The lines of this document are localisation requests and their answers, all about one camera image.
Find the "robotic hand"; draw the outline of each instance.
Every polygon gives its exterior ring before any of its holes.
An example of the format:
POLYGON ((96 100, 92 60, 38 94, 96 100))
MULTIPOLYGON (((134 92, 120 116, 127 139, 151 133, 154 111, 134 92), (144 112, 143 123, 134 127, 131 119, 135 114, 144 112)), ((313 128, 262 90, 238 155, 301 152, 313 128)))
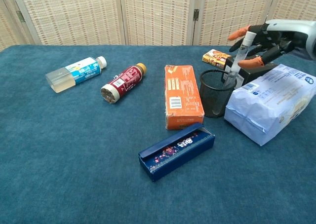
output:
MULTIPOLYGON (((243 68, 255 68, 289 53, 306 60, 316 60, 316 21, 304 20, 270 20, 263 25, 248 25, 234 33, 228 40, 242 37, 247 31, 256 33, 252 45, 256 47, 247 56, 264 52, 250 60, 242 60, 238 65, 243 68)), ((230 52, 237 50, 243 39, 237 41, 230 52)))

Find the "plastic packaging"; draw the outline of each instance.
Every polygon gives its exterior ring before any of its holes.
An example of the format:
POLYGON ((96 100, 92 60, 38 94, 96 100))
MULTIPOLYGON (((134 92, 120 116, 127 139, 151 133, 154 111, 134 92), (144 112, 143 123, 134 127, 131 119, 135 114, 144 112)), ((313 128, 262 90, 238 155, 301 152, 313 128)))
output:
POLYGON ((101 88, 102 97, 108 103, 117 102, 126 94, 126 92, 131 90, 142 80, 143 76, 146 74, 146 71, 146 66, 142 63, 129 66, 116 78, 101 88))
POLYGON ((46 74, 45 77, 50 87, 58 93, 99 75, 106 66, 107 62, 103 56, 96 59, 88 57, 52 71, 46 74))
MULTIPOLYGON (((241 43, 241 46, 239 47, 238 53, 235 57, 235 60, 233 62, 231 71, 229 72, 227 79, 224 83, 223 90, 225 90, 227 88, 231 88, 232 85, 235 85, 236 78, 237 78, 239 70, 240 70, 238 62, 241 60, 244 60, 246 58, 248 51, 249 51, 249 47, 252 45, 252 42, 253 42, 254 38, 256 37, 256 35, 257 35, 256 33, 249 32, 249 31, 246 33, 246 35, 241 43)), ((215 106, 214 106, 214 110, 213 110, 214 114, 220 114, 222 112, 223 104, 225 103, 223 101, 223 99, 225 99, 225 98, 219 97, 218 100, 216 101, 215 106)))

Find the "blue carpet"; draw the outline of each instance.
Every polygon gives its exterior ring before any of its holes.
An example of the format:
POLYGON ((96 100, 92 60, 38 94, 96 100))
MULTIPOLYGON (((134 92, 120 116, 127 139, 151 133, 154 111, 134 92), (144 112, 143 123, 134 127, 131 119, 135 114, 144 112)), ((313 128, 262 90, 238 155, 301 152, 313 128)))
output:
MULTIPOLYGON (((13 46, 0 53, 0 223, 315 223, 316 99, 263 147, 205 118, 214 147, 153 183, 138 152, 167 131, 164 66, 215 68, 226 46, 13 46), (104 56, 102 74, 60 94, 44 75, 104 56), (117 104, 100 88, 130 65, 143 81, 117 104)), ((316 62, 283 63, 316 75, 316 62)))

